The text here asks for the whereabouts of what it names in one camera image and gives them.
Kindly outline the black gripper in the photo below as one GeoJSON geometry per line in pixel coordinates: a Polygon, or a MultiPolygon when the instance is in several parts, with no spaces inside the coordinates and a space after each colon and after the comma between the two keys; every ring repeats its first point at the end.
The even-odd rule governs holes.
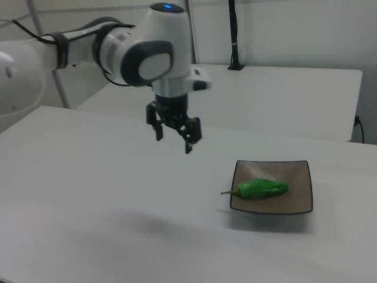
{"type": "Polygon", "coordinates": [[[156,140],[160,141],[163,138],[162,123],[174,123],[173,129],[185,141],[185,154],[189,154],[193,145],[201,140],[202,133],[200,119],[190,118],[187,115],[188,94],[177,97],[163,97],[156,94],[155,101],[146,107],[146,123],[155,131],[156,140]]]}

